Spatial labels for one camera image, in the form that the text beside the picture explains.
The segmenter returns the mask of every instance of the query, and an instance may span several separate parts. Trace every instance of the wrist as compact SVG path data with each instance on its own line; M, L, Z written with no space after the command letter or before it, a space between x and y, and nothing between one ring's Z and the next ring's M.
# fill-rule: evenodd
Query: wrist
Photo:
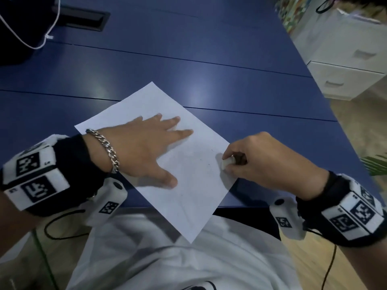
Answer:
M113 164L106 149L91 134L85 134L82 137L89 151L91 161L102 171L109 173L113 168Z
M302 184L294 191L294 195L308 201L321 195L329 178L329 171L316 167L305 175Z

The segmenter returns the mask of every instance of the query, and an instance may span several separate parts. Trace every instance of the white shirt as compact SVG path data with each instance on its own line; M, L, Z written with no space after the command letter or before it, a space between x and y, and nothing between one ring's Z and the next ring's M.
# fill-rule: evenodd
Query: white shirt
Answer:
M92 229L67 289L301 286L282 242L260 230L212 216L190 244L154 210L119 209L103 226Z

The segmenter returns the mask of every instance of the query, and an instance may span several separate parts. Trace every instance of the drawer handle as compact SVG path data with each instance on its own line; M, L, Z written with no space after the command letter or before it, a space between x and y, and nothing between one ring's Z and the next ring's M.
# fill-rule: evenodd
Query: drawer handle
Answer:
M325 82L325 86L326 87L342 87L344 85L344 82L343 83L334 83L334 82L329 82L328 80Z
M376 53L370 53L362 50L356 50L355 53L353 54L355 58L363 59L363 60L368 60L369 58L375 57Z

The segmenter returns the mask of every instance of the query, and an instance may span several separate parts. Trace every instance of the drawer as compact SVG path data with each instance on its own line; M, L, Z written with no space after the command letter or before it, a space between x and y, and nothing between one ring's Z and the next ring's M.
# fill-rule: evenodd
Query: drawer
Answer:
M342 14L310 60L387 73L387 26Z
M382 73L317 62L310 62L308 69L322 93L348 100L358 96L384 76Z

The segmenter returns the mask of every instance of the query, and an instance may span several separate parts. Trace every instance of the white drawstring cord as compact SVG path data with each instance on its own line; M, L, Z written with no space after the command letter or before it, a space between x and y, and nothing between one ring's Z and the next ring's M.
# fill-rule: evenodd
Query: white drawstring cord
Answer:
M60 14L60 0L58 0L58 13L56 14L56 18L55 18L55 21L54 23L52 24L52 26L50 27L50 29L48 30L48 32L45 34L45 39L43 41L43 43L39 46L39 47L31 47L30 45L27 45L21 38L19 38L19 36L16 34L16 32L14 32L12 30L12 28L7 24L7 22L4 20L4 18L0 15L0 20L5 24L5 26L11 31L11 33L14 34L14 36L16 36L16 38L22 42L22 44L24 44L26 47L30 48L30 49L33 49L33 50L38 50L38 49L41 49L45 46L46 44L46 41L47 39L51 40L53 39L54 37L52 35L49 35L51 30L54 28L54 26L56 25L56 23L58 22L58 19L59 19L59 14Z

